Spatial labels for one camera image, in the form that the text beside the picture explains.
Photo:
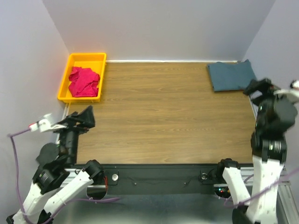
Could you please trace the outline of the grey-blue t-shirt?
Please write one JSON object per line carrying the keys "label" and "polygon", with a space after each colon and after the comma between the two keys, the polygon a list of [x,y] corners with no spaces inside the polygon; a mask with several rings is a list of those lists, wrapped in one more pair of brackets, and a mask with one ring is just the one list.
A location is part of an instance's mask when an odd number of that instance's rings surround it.
{"label": "grey-blue t-shirt", "polygon": [[210,63],[208,73],[214,92],[241,91],[256,80],[251,62],[247,59],[239,63]]}

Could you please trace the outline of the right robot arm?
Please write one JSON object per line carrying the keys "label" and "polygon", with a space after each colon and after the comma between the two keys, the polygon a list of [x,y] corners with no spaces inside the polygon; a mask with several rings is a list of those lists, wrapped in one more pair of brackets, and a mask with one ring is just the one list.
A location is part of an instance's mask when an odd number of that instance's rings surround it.
{"label": "right robot arm", "polygon": [[249,193],[242,179],[240,164],[222,159],[216,177],[224,181],[233,202],[234,224],[276,224],[276,204],[280,175],[287,158],[285,133],[295,125],[298,115],[299,82],[293,80],[289,89],[281,89],[270,79],[251,80],[243,90],[250,96],[260,96],[251,102],[258,107],[255,129],[250,144],[253,162],[253,186]]}

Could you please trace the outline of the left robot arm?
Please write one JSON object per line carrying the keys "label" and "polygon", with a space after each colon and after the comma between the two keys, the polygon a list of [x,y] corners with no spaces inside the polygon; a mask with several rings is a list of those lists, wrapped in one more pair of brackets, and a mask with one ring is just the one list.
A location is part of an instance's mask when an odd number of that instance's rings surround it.
{"label": "left robot arm", "polygon": [[88,161],[65,186],[70,175],[67,168],[77,162],[78,138],[95,127],[93,107],[73,112],[63,120],[54,122],[51,114],[31,125],[27,131],[58,133],[58,143],[45,144],[36,161],[39,166],[32,178],[29,193],[20,200],[20,209],[7,217],[9,224],[50,224],[54,216],[82,190],[104,180],[104,169],[96,160]]}

